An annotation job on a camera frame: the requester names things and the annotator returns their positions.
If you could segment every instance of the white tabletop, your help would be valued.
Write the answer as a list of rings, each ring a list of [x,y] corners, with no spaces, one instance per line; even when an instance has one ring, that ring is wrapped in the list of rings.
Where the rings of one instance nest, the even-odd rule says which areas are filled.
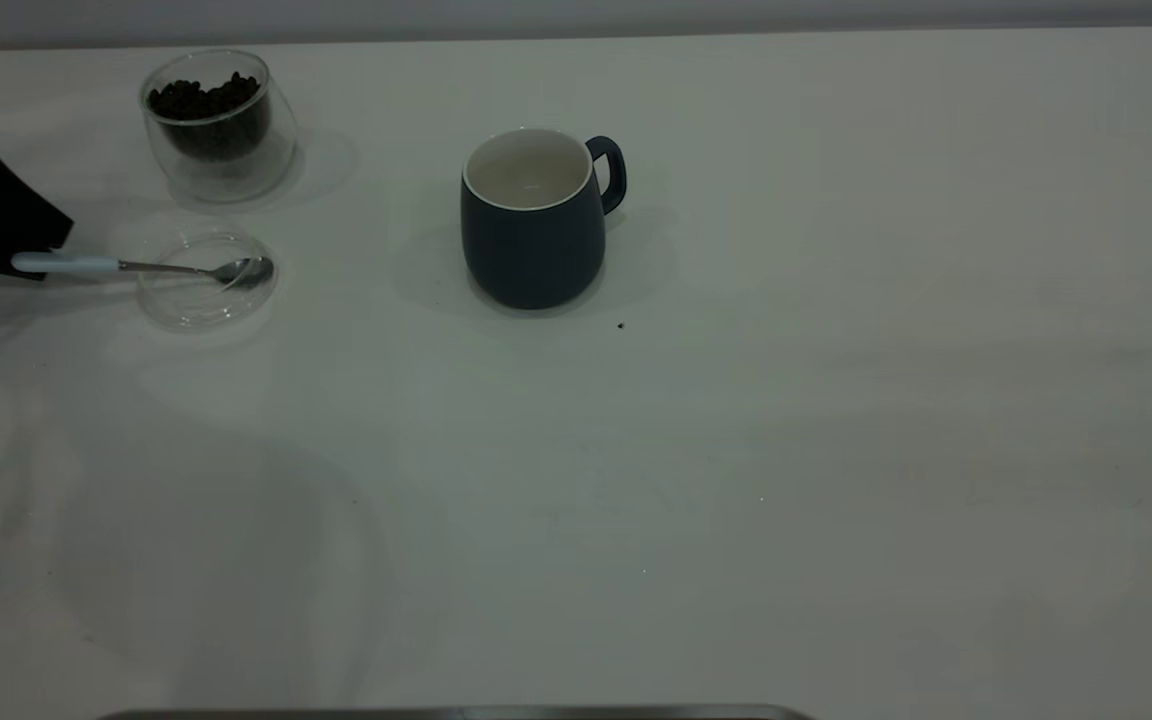
[[[1152,717],[1152,29],[255,51],[303,149],[223,210],[265,311],[0,278],[0,719]],[[136,104],[175,53],[0,53],[70,250],[205,218]],[[630,177],[544,316],[460,249],[520,124]]]

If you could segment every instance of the wall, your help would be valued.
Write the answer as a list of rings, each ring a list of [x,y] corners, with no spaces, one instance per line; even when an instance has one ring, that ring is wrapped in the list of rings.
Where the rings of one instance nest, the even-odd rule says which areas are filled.
[[[1152,0],[0,0],[0,47],[1152,23]]]

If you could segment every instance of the spoon handle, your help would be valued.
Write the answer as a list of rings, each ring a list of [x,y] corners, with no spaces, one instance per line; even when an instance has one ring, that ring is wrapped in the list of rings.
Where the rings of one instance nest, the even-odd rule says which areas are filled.
[[[22,273],[195,273],[204,270],[180,268],[175,265],[124,263],[105,255],[59,255],[56,252],[17,252],[12,266]]]

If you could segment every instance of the mug handle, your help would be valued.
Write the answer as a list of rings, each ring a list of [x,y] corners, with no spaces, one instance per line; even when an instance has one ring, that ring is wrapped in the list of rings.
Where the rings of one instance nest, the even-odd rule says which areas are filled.
[[[607,190],[602,192],[602,213],[608,214],[616,210],[621,200],[626,199],[628,182],[626,181],[626,156],[621,156],[621,146],[612,137],[593,137],[585,142],[590,156],[594,160],[607,156],[607,168],[611,170],[611,179],[607,181]]]

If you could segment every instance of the spoon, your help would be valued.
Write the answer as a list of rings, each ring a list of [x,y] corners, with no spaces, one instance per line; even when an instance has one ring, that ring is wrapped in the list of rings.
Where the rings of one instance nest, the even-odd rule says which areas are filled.
[[[17,252],[12,266],[22,273],[187,273],[206,275],[220,285],[250,288],[274,276],[270,258],[243,258],[215,270],[183,268],[180,265],[128,263],[101,255],[58,255],[54,252]]]

